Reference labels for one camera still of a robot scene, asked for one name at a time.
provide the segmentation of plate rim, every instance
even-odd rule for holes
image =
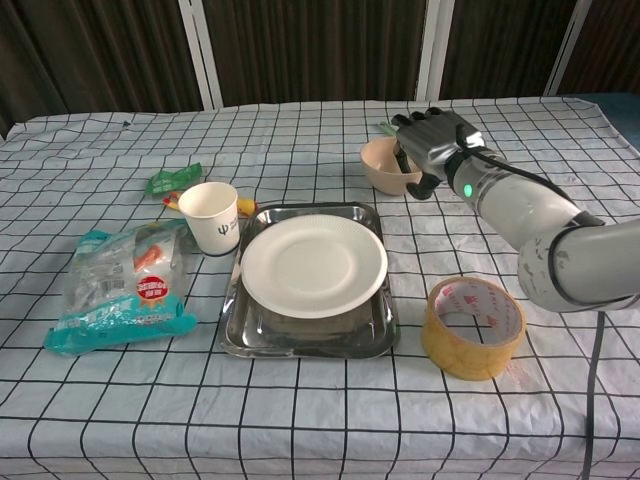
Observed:
[[[291,308],[287,308],[286,306],[282,306],[279,303],[270,302],[269,299],[265,300],[264,297],[257,298],[255,295],[255,290],[253,290],[250,286],[247,285],[247,283],[245,283],[245,276],[243,275],[243,272],[245,269],[245,261],[246,261],[245,259],[247,258],[247,253],[252,248],[251,245],[255,242],[257,238],[260,237],[262,233],[267,232],[272,228],[277,227],[278,225],[286,224],[290,220],[308,219],[309,217],[337,218],[337,219],[340,219],[339,221],[344,220],[345,222],[352,222],[356,225],[355,227],[356,230],[360,229],[361,231],[364,231],[367,237],[372,240],[372,243],[376,245],[376,250],[379,253],[379,258],[381,259],[380,269],[378,271],[378,274],[376,275],[375,281],[371,283],[369,288],[367,288],[364,293],[362,293],[358,297],[354,297],[354,299],[351,300],[350,302],[347,302],[341,306],[325,308],[325,309],[316,309],[314,311],[291,309]],[[271,227],[263,230],[260,234],[256,235],[256,237],[252,239],[252,241],[246,246],[245,250],[242,252],[242,258],[240,259],[240,281],[242,282],[244,288],[247,290],[247,293],[249,294],[249,296],[251,296],[257,303],[262,305],[264,308],[271,310],[274,313],[285,315],[292,318],[309,319],[309,320],[333,317],[336,315],[349,312],[354,308],[359,307],[364,302],[368,301],[382,286],[385,279],[387,278],[388,270],[389,270],[389,259],[388,259],[387,251],[384,247],[384,243],[375,232],[373,232],[370,228],[367,228],[365,225],[362,225],[361,223],[358,223],[354,220],[340,217],[338,215],[331,215],[331,214],[325,214],[325,213],[296,216],[272,225]]]

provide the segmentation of dark curtain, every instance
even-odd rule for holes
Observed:
[[[205,0],[226,105],[414,97],[426,0]]]
[[[440,98],[544,93],[576,0],[456,0]]]
[[[593,0],[558,92],[640,94],[640,1]]]
[[[200,109],[177,0],[0,0],[0,133],[38,115]]]

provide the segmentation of bowl rim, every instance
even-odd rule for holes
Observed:
[[[381,174],[383,174],[383,175],[392,175],[392,176],[396,176],[396,177],[411,177],[411,176],[413,176],[413,175],[420,175],[420,176],[422,176],[422,170],[420,170],[420,167],[418,167],[418,166],[416,165],[416,163],[415,163],[415,162],[411,159],[411,157],[409,157],[408,155],[407,155],[407,159],[408,159],[408,160],[409,160],[413,165],[416,165],[416,168],[418,168],[418,171],[417,171],[417,172],[410,172],[410,173],[403,173],[403,172],[399,172],[399,173],[397,173],[397,172],[385,172],[384,170],[379,170],[379,169],[377,169],[377,168],[372,167],[371,165],[369,165],[369,163],[367,163],[367,162],[365,161],[365,159],[364,159],[364,155],[362,154],[362,151],[363,151],[365,148],[367,148],[367,146],[371,145],[373,142],[377,142],[377,141],[379,141],[379,140],[386,140],[386,139],[390,139],[390,138],[392,138],[392,137],[389,137],[389,136],[387,136],[387,137],[376,137],[376,138],[374,138],[374,139],[372,139],[372,140],[369,140],[367,143],[365,143],[365,144],[360,148],[360,161],[362,162],[362,164],[363,164],[365,167],[367,167],[368,169],[370,169],[370,170],[372,170],[372,171],[374,171],[374,172],[377,172],[377,173],[381,173]]]

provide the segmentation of paper plate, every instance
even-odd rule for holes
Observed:
[[[258,235],[242,257],[242,283],[269,310],[295,318],[339,315],[366,302],[387,274],[368,228],[333,215],[303,215]]]

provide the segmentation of metal tray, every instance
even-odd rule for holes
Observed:
[[[298,319],[260,306],[242,284],[240,260],[249,243],[271,225],[299,215],[322,213],[358,222],[382,240],[380,217],[360,203],[277,205],[251,217],[242,232],[231,281],[220,314],[222,347],[240,357],[371,358],[385,353],[396,338],[396,313],[389,277],[363,305],[335,317]]]

